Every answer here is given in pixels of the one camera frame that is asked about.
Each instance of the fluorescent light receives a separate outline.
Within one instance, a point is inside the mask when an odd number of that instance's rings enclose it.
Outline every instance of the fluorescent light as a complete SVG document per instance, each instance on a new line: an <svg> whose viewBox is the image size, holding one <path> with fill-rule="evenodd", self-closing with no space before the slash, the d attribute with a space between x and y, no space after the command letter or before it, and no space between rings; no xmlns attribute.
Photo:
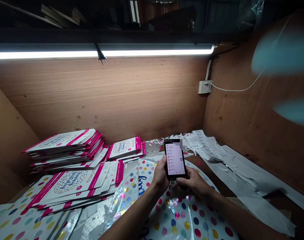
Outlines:
<svg viewBox="0 0 304 240"><path fill-rule="evenodd" d="M102 51L106 57L131 56L173 56L173 55L205 55L211 54L212 49L197 50L130 50L130 51ZM97 51L73 52L0 52L0 59L29 59L29 58L72 58L97 57Z"/></svg>

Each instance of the wall outlet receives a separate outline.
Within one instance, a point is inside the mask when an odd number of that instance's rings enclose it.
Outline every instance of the wall outlet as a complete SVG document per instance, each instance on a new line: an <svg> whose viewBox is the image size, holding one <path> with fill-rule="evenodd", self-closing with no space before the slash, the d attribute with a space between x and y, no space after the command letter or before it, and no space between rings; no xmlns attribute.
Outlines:
<svg viewBox="0 0 304 240"><path fill-rule="evenodd" d="M210 93L212 90L212 80L209 81L200 81L199 82L199 87L198 87L198 94L203 94L203 93Z"/></svg>

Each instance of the power cord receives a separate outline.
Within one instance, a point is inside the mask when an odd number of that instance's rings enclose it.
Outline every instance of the power cord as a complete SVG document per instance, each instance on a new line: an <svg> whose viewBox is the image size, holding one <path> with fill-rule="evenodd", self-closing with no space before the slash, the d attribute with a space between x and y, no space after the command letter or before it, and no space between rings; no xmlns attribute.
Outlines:
<svg viewBox="0 0 304 240"><path fill-rule="evenodd" d="M288 20L287 20L286 23L284 24L284 27L282 28L282 30L280 31L280 33L279 33L279 35L278 35L277 41L278 41L279 38L281 37L281 35L282 35L282 33L283 33L283 31L284 31L284 29L285 29L287 23L288 23L289 20L292 18L292 15L293 15L293 14L291 14L291 15L289 16ZM250 89L250 88L257 82L257 80L261 77L261 75L263 74L263 72L265 71L265 69L266 69L266 67L265 67L265 68L263 69L263 71L258 75L258 77L257 77L256 80L252 83L252 85L250 85L248 88L243 89L243 90L227 90L227 89L219 88L219 87L215 86L213 83L208 83L208 84L211 84L213 87L215 87L215 88L217 88L217 89L219 89L219 90L228 91L228 92L242 92L242 91L246 91L247 89Z"/></svg>

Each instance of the wooden wall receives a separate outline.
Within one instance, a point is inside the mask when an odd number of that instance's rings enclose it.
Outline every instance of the wooden wall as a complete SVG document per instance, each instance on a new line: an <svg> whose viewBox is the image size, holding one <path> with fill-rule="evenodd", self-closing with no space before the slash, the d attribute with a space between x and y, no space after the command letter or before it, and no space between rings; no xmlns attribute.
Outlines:
<svg viewBox="0 0 304 240"><path fill-rule="evenodd" d="M203 126L205 57L0 62L0 88L37 136L96 128L107 143Z"/></svg>
<svg viewBox="0 0 304 240"><path fill-rule="evenodd" d="M277 25L279 30L285 21ZM251 63L261 35L214 60L213 84L238 90L254 82ZM203 129L304 194L304 127L273 111L276 103L302 95L304 76L261 77L244 92L212 88Z"/></svg>
<svg viewBox="0 0 304 240"><path fill-rule="evenodd" d="M13 198L30 179L30 162L20 152L38 137L0 90L0 204Z"/></svg>

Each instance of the smartphone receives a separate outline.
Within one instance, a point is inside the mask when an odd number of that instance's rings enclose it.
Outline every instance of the smartphone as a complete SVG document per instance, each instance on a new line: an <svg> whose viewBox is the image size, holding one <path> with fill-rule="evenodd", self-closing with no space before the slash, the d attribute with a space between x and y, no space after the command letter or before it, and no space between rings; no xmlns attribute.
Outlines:
<svg viewBox="0 0 304 240"><path fill-rule="evenodd" d="M178 177L187 177L183 150L179 146L179 141L180 139L169 139L164 142L167 157L164 169L169 181L176 180Z"/></svg>

